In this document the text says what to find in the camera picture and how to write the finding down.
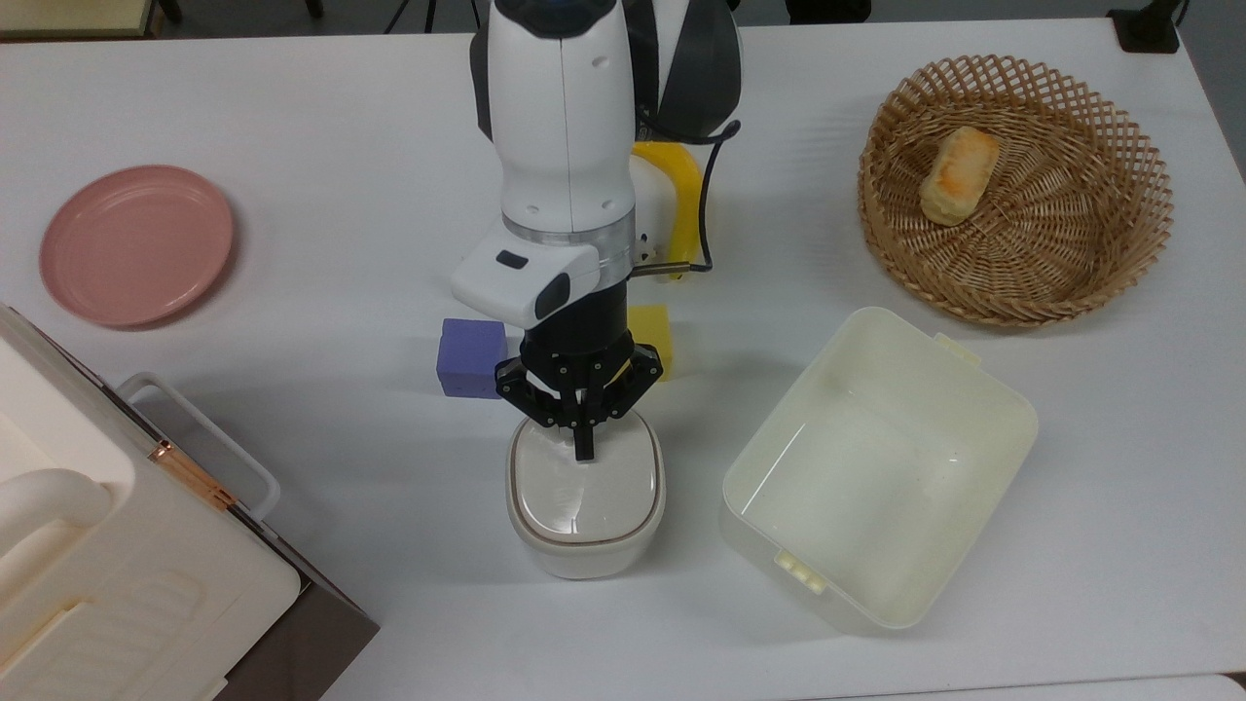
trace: yellow block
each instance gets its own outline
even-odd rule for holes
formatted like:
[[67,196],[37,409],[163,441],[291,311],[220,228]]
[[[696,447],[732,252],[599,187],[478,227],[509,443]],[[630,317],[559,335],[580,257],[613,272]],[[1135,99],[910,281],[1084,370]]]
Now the yellow block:
[[662,379],[658,382],[670,380],[670,369],[674,366],[674,345],[670,342],[670,318],[667,316],[665,304],[644,304],[627,308],[627,326],[632,331],[632,339],[637,342],[645,342],[658,349],[658,357],[662,359]]

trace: white bowl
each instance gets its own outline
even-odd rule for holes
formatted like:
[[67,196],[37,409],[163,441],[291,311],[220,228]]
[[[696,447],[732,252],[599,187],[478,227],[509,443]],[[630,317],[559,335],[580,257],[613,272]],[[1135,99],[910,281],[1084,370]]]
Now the white bowl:
[[789,589],[837,628],[845,609],[908,628],[1037,435],[1029,402],[964,349],[887,309],[860,309],[728,471],[723,497],[746,528],[726,523],[724,535],[759,568],[786,570]]

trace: container handle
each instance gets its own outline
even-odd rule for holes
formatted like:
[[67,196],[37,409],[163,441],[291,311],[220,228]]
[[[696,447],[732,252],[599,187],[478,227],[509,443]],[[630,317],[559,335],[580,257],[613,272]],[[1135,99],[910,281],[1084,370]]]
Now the container handle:
[[108,491],[80,472],[49,468],[11,477],[0,482],[0,557],[55,520],[90,528],[111,509]]
[[268,472],[268,468],[259,464],[259,461],[252,458],[250,453],[248,453],[242,446],[238,446],[234,440],[229,438],[229,435],[222,431],[221,427],[213,423],[212,420],[206,417],[203,412],[192,405],[189,400],[183,397],[181,392],[169,387],[168,383],[158,376],[153,374],[138,374],[121,383],[121,386],[117,387],[117,395],[132,405],[135,396],[138,395],[145,387],[155,387],[168,396],[174,405],[181,407],[181,410],[189,415],[196,423],[203,427],[203,431],[211,433],[213,438],[219,441],[222,446],[228,448],[231,453],[242,461],[242,463],[247,466],[250,472],[255,473],[255,476],[264,483],[267,492],[264,498],[260,499],[254,508],[248,508],[247,512],[250,514],[252,519],[257,522],[264,520],[264,517],[272,513],[273,507],[277,507],[277,502],[282,498],[282,486],[277,483],[277,478],[273,477],[273,473]]

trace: purple cube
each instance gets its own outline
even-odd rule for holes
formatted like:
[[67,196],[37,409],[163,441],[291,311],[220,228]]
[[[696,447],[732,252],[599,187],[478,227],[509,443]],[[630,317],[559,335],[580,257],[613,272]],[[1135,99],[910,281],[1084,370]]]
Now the purple cube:
[[498,400],[493,369],[506,356],[506,326],[502,321],[441,321],[437,380],[446,397]]

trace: container lid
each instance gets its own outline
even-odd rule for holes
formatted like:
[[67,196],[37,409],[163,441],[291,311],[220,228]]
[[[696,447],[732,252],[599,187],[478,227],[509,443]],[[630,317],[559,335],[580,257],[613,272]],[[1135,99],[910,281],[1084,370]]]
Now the container lid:
[[516,512],[552,543],[619,540],[639,530],[658,504],[658,458],[649,427],[635,413],[594,436],[596,458],[576,462],[569,436],[525,422],[511,449]]

